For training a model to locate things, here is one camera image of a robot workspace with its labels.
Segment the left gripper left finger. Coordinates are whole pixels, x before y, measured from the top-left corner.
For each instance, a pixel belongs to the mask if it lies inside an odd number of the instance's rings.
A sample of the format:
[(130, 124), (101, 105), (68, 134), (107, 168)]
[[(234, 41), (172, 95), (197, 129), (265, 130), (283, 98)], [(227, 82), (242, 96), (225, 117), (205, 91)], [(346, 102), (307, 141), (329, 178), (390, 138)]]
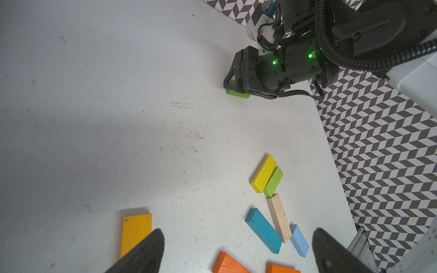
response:
[(159, 273), (164, 251), (165, 237), (155, 229), (106, 273)]

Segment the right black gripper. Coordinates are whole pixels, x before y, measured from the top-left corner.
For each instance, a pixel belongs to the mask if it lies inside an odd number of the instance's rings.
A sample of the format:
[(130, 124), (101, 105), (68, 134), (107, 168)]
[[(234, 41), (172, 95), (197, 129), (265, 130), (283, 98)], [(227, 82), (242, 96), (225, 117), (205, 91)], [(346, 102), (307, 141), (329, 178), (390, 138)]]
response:
[(227, 94), (246, 94), (270, 98), (270, 93), (265, 89), (258, 77), (258, 50), (252, 46), (235, 54), (233, 64), (224, 78), (224, 88)]

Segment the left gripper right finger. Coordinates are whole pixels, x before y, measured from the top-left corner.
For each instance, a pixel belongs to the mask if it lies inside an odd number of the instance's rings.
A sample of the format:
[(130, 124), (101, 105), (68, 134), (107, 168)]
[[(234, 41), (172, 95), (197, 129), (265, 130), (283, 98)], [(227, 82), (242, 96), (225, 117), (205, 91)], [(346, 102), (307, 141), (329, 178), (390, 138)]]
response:
[(322, 228), (314, 232), (312, 247), (320, 273), (373, 272)]

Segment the dark green block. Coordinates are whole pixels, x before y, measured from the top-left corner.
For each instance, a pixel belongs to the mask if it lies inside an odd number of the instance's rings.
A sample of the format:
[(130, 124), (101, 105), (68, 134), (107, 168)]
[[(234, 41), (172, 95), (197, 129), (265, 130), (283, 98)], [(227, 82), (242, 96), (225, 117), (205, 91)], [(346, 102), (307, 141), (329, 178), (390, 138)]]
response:
[[(230, 79), (229, 84), (231, 86), (235, 86), (234, 79)], [(248, 99), (251, 96), (250, 91), (245, 91), (245, 93), (239, 93), (239, 92), (236, 92), (236, 91), (231, 90), (231, 89), (226, 89), (226, 94), (231, 95), (231, 96), (245, 98), (245, 99)]]

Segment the natural wood block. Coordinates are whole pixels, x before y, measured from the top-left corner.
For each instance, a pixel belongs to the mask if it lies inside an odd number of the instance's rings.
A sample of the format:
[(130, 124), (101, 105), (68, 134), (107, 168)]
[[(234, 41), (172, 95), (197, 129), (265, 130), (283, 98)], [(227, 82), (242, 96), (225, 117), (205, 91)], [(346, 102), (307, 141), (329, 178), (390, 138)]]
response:
[(282, 242), (287, 243), (292, 237), (292, 231), (286, 217), (285, 209), (279, 194), (273, 194), (272, 197), (267, 198), (267, 204), (272, 214), (275, 229), (280, 235)]

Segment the teal block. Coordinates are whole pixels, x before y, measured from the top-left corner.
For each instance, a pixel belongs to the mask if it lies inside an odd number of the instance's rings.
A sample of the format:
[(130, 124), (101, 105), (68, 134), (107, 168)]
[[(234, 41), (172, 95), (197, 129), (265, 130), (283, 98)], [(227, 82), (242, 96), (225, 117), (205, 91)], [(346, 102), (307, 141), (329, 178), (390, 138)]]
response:
[(272, 253), (279, 254), (282, 238), (257, 208), (250, 209), (245, 222)]

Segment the yellow block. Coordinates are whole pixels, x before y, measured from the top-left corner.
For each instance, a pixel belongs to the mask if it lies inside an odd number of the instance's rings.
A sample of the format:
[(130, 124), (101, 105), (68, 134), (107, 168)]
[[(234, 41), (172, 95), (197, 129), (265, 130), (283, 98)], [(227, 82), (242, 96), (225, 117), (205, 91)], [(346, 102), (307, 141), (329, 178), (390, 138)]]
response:
[(272, 155), (269, 154), (264, 157), (250, 181), (250, 185), (256, 193), (263, 193), (276, 166), (277, 162)]

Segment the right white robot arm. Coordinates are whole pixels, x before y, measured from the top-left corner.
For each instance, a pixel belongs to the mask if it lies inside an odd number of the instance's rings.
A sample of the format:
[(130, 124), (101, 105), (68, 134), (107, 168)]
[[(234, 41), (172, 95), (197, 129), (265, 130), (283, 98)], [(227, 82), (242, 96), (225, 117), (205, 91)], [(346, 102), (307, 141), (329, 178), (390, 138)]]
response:
[(246, 27), (256, 47), (235, 54), (228, 94), (277, 99), (309, 96), (292, 85), (312, 80), (324, 99), (340, 69), (385, 78), (437, 114), (437, 5), (434, 1), (273, 1)]

